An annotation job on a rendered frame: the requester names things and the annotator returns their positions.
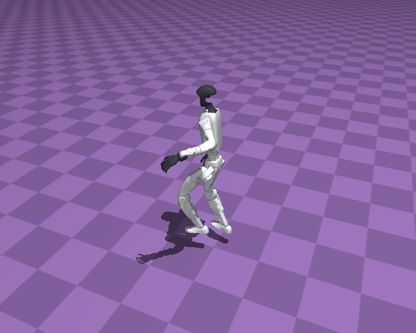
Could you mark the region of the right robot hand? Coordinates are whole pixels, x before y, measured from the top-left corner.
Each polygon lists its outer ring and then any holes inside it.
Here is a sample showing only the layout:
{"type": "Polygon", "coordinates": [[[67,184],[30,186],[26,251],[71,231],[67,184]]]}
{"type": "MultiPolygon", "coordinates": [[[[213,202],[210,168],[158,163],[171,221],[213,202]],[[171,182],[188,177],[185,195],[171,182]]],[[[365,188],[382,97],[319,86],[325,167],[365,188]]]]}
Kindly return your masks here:
{"type": "MultiPolygon", "coordinates": [[[[202,163],[202,161],[205,159],[207,159],[207,157],[208,157],[208,155],[207,154],[205,154],[205,156],[201,159],[201,161],[200,161],[200,163],[202,163]]],[[[202,164],[202,166],[204,166],[205,165],[205,160],[204,160],[204,162],[203,162],[203,164],[202,164]]]]}

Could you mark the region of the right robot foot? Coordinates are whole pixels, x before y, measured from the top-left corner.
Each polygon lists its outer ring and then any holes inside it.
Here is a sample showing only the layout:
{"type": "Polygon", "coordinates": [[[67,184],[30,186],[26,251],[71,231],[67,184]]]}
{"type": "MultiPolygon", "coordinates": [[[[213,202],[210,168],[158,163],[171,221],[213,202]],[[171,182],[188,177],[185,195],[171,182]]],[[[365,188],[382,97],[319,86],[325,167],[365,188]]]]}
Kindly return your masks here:
{"type": "Polygon", "coordinates": [[[222,230],[222,231],[226,232],[227,234],[232,233],[232,227],[228,224],[226,224],[226,227],[223,227],[221,225],[220,221],[213,220],[213,221],[211,221],[211,225],[214,226],[215,228],[219,229],[219,230],[222,230]]]}

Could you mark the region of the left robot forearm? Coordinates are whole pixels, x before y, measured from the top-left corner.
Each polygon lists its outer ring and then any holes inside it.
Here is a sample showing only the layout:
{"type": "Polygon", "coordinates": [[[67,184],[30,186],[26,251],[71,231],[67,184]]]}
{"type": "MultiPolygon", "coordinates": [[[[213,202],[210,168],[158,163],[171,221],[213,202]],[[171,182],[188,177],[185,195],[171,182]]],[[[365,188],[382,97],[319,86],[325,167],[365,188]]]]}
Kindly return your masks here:
{"type": "Polygon", "coordinates": [[[208,151],[213,146],[214,146],[214,143],[209,140],[209,141],[206,141],[205,143],[203,143],[199,146],[196,146],[196,147],[193,147],[193,148],[188,148],[185,151],[181,151],[179,153],[179,155],[180,155],[180,157],[184,157],[185,155],[187,155],[188,158],[192,158],[192,157],[197,156],[197,155],[204,155],[205,151],[208,151]]]}

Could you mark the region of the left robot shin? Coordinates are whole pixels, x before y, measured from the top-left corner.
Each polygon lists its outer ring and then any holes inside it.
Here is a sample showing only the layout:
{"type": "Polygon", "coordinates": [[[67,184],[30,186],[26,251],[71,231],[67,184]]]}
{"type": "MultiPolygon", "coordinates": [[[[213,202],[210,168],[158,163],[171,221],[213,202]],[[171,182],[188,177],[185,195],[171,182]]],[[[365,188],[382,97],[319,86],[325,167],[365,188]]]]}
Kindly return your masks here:
{"type": "Polygon", "coordinates": [[[196,225],[198,229],[202,229],[202,222],[198,217],[197,209],[193,204],[193,201],[188,201],[187,197],[183,196],[176,199],[178,205],[180,206],[181,210],[186,214],[188,218],[196,225]],[[199,226],[199,227],[198,227],[199,226]]]}

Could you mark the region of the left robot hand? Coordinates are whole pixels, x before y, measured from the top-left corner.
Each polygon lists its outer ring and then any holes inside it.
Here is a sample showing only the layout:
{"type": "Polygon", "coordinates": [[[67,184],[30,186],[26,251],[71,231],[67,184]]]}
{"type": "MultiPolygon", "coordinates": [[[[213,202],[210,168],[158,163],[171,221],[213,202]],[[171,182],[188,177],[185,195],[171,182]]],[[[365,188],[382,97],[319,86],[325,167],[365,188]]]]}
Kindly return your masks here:
{"type": "Polygon", "coordinates": [[[183,161],[185,159],[187,159],[188,156],[185,155],[184,157],[180,157],[179,153],[177,153],[177,155],[170,155],[170,156],[166,156],[164,158],[164,161],[162,161],[161,163],[161,168],[165,173],[167,173],[167,170],[169,168],[171,168],[172,166],[174,166],[175,164],[177,164],[178,161],[183,161]]]}

